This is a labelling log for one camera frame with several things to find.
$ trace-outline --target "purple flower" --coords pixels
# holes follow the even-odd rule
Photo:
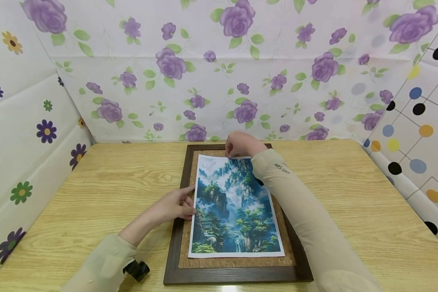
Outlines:
[[[125,34],[132,39],[136,39],[136,37],[141,37],[141,33],[139,31],[139,28],[141,27],[141,24],[136,22],[134,18],[130,18],[129,21],[125,21],[123,23],[123,28],[125,29]]]
[[[329,40],[329,44],[333,45],[338,43],[343,37],[345,37],[346,33],[347,30],[345,28],[339,28],[331,34],[331,40]]]
[[[120,81],[122,82],[123,86],[126,88],[133,88],[136,87],[136,76],[134,76],[132,73],[125,71],[123,74],[120,75]]]
[[[206,139],[206,127],[194,124],[185,133],[185,140],[190,142],[203,142]]]
[[[287,132],[287,131],[289,131],[289,130],[290,130],[290,126],[289,126],[289,125],[286,125],[286,124],[281,125],[280,128],[279,128],[279,131],[280,131],[281,133],[285,133],[285,132]]]
[[[315,119],[316,119],[318,122],[323,122],[323,120],[324,120],[324,113],[322,113],[322,112],[317,112],[317,113],[315,114]]]
[[[378,121],[381,119],[383,112],[384,109],[383,110],[381,109],[376,111],[375,113],[364,115],[364,117],[362,118],[362,123],[365,125],[364,128],[367,131],[372,131],[375,128]]]
[[[240,107],[234,110],[234,119],[237,119],[239,124],[250,122],[255,119],[256,112],[258,111],[257,106],[255,102],[249,99],[243,101]]]
[[[48,142],[49,144],[52,144],[52,139],[57,138],[57,134],[55,133],[57,128],[53,125],[54,124],[51,120],[49,122],[43,120],[42,124],[37,124],[36,127],[39,131],[36,133],[36,136],[41,139],[42,143]]]
[[[164,24],[164,26],[161,28],[161,31],[163,32],[162,38],[165,41],[170,40],[174,36],[176,28],[177,27],[172,22]]]
[[[363,54],[359,58],[359,65],[366,65],[370,61],[370,55],[369,54]]]
[[[438,23],[438,14],[435,6],[425,6],[416,13],[406,13],[397,18],[389,27],[392,31],[389,36],[391,42],[413,43],[418,42],[425,34],[433,30]]]
[[[156,54],[157,65],[161,73],[168,78],[182,79],[182,73],[187,71],[187,65],[183,59],[176,57],[170,48],[164,48]]]
[[[380,91],[380,97],[381,101],[388,105],[393,99],[393,94],[389,90],[382,90]]]
[[[122,109],[118,106],[117,102],[104,99],[101,102],[101,106],[97,108],[97,115],[109,123],[118,122],[122,119]]]
[[[11,231],[8,234],[6,241],[0,243],[0,264],[3,264],[6,261],[8,256],[13,252],[13,249],[26,234],[26,231],[24,231],[23,233],[22,231],[23,228],[21,227],[16,230],[16,233],[15,231]]]
[[[204,53],[203,58],[206,62],[214,62],[216,61],[216,54],[213,51],[207,51]]]
[[[38,30],[60,34],[67,30],[65,6],[57,0],[25,0],[21,5],[29,20]]]
[[[156,130],[157,132],[160,132],[164,129],[164,125],[161,123],[154,123],[153,127],[154,130]]]
[[[80,143],[76,144],[76,148],[71,151],[72,159],[70,160],[70,166],[73,166],[71,170],[75,169],[86,152],[86,144],[82,146]]]
[[[242,37],[253,24],[255,10],[247,0],[238,0],[234,7],[227,7],[220,15],[220,24],[224,26],[224,36]]]
[[[313,132],[309,132],[305,136],[305,140],[324,140],[328,135],[329,129],[324,126],[318,126]]]
[[[101,87],[93,82],[86,83],[86,87],[96,94],[102,94]]]
[[[184,111],[183,115],[186,116],[189,120],[196,120],[195,113],[191,110]]]
[[[191,106],[194,108],[204,108],[204,98],[201,95],[195,95],[195,97],[190,98]]]
[[[282,74],[278,74],[271,79],[271,89],[280,90],[286,83],[287,77]]]
[[[250,92],[249,92],[249,88],[250,87],[248,87],[245,83],[239,83],[238,85],[237,85],[237,89],[238,89],[238,91],[240,91],[240,93],[241,94],[244,94],[244,95],[248,95]]]
[[[311,67],[313,79],[328,82],[331,76],[335,76],[339,70],[339,63],[334,61],[333,53],[326,52],[315,59]]]
[[[300,41],[300,43],[309,42],[309,41],[311,41],[311,34],[314,32],[315,32],[315,29],[313,28],[313,24],[307,24],[306,27],[300,28],[300,31],[298,32],[297,39]]]

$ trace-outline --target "wood grain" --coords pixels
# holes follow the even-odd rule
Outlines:
[[[97,144],[0,270],[0,292],[58,291],[108,233],[180,184],[187,144]],[[278,141],[273,148],[326,207],[385,291],[438,291],[438,240],[351,140]],[[315,291],[314,283],[163,286],[172,223],[138,248],[151,272],[120,291]]]

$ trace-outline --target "orange dot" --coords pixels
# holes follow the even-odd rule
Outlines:
[[[419,134],[422,137],[430,137],[431,135],[433,135],[433,127],[430,125],[423,125],[419,129]]]
[[[381,144],[380,144],[380,142],[379,141],[373,141],[372,143],[371,143],[371,149],[373,150],[373,152],[378,152],[378,151],[380,151],[381,150]]]
[[[426,196],[428,199],[430,199],[433,203],[438,203],[438,192],[435,190],[427,190]]]

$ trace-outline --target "dark brown frame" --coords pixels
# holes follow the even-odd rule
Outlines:
[[[225,150],[224,144],[188,145],[183,164],[180,187],[188,187],[191,175],[193,152],[195,150]],[[164,285],[189,283],[262,283],[262,282],[311,282],[313,276],[305,251],[284,214],[295,261],[299,266],[288,267],[242,267],[242,268],[179,268],[180,246],[182,244],[183,219],[174,221],[170,239],[169,255],[164,274]]]

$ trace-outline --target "yellow flower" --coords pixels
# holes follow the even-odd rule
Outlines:
[[[17,38],[12,36],[9,31],[6,33],[2,32],[2,36],[4,37],[3,42],[8,46],[10,52],[14,52],[16,55],[23,53],[23,50],[21,49],[23,46],[17,42]]]

